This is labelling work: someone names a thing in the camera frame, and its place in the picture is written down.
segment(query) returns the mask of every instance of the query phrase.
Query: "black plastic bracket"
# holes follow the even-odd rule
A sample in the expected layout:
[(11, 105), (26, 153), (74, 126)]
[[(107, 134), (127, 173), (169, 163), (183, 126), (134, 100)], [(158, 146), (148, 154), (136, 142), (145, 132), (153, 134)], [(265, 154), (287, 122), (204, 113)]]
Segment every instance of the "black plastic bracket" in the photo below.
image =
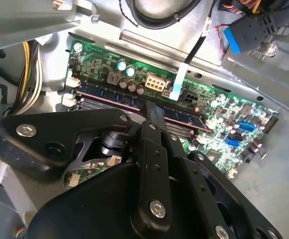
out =
[[(19, 135), (20, 124), (33, 126), (37, 134)], [(9, 116), (0, 122), (0, 159), (38, 181), (53, 181), (74, 160), (81, 133), (91, 132), (96, 138), (131, 127), (132, 120), (118, 109)]]

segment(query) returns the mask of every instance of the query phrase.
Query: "red wire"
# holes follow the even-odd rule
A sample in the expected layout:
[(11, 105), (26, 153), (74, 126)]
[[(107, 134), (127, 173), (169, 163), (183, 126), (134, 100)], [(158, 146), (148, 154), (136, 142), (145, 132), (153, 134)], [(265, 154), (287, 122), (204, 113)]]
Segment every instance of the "red wire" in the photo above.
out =
[(228, 26), (227, 24), (220, 24), (220, 25), (217, 25), (215, 27), (215, 30), (217, 31), (217, 34), (218, 34), (218, 38), (219, 38), (219, 46), (220, 46), (220, 50), (222, 52), (223, 55), (225, 55), (225, 50), (224, 50), (224, 47), (223, 47), (223, 44), (222, 44), (222, 33), (221, 31), (219, 30), (220, 27), (224, 27), (224, 26)]

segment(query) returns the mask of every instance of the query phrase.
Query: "white connector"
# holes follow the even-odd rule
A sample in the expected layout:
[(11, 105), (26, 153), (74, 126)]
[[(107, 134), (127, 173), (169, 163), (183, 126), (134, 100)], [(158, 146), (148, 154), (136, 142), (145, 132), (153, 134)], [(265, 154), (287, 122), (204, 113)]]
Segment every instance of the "white connector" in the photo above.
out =
[(66, 86), (76, 88), (80, 85), (81, 81), (78, 78), (74, 77), (67, 77), (66, 79)]
[(147, 74), (145, 87), (154, 91), (162, 92), (165, 88), (166, 82), (164, 79), (152, 74)]
[(64, 94), (63, 96), (63, 100), (61, 102), (64, 106), (67, 106), (67, 107), (72, 107), (74, 106), (77, 101), (76, 99), (74, 98), (74, 95), (73, 94), (69, 94), (69, 93), (66, 93)]

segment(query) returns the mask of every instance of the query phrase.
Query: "screw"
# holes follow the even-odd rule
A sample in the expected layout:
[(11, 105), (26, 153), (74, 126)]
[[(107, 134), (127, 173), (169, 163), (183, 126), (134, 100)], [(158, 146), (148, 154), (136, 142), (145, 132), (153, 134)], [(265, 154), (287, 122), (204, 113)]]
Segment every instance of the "screw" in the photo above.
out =
[(125, 116), (122, 116), (122, 115), (120, 115), (120, 119), (123, 120), (123, 121), (125, 121), (125, 122), (128, 121), (128, 119), (127, 119)]
[(16, 128), (18, 135), (23, 137), (34, 137), (37, 134), (37, 130), (30, 124), (21, 124)]
[(204, 160), (204, 157), (200, 154), (198, 154), (197, 157), (199, 158), (199, 160)]
[(220, 239), (229, 239), (227, 232), (222, 226), (216, 226), (215, 231)]
[(155, 127), (154, 125), (152, 125), (152, 124), (149, 124), (149, 126), (150, 126), (150, 128), (151, 128), (151, 129), (154, 129), (154, 130), (156, 130), (156, 127)]
[(151, 213), (157, 218), (164, 218), (166, 215), (166, 211), (161, 202), (154, 200), (150, 203)]
[(273, 239), (278, 239), (278, 236), (272, 230), (268, 229), (268, 233)]
[(100, 15), (99, 14), (92, 14), (90, 16), (90, 20), (92, 24), (97, 24), (99, 22)]
[(178, 139), (178, 138), (176, 138), (176, 136), (174, 134), (171, 134), (171, 138), (175, 141)]
[(77, 53), (80, 53), (83, 51), (83, 45), (80, 42), (77, 42), (74, 44), (74, 50)]

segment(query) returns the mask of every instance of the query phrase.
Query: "black mount arm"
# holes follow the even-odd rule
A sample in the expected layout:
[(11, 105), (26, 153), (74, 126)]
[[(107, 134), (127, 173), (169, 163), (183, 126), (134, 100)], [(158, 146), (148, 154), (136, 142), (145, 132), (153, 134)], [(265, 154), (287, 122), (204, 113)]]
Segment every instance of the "black mount arm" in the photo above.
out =
[[(101, 157), (123, 157), (46, 203), (28, 228), (29, 239), (274, 239), (272, 233), (282, 239), (204, 154), (187, 157), (160, 108), (147, 103), (140, 115), (97, 110), (2, 120), (0, 158), (38, 181), (59, 180)], [(37, 134), (19, 135), (20, 124)]]

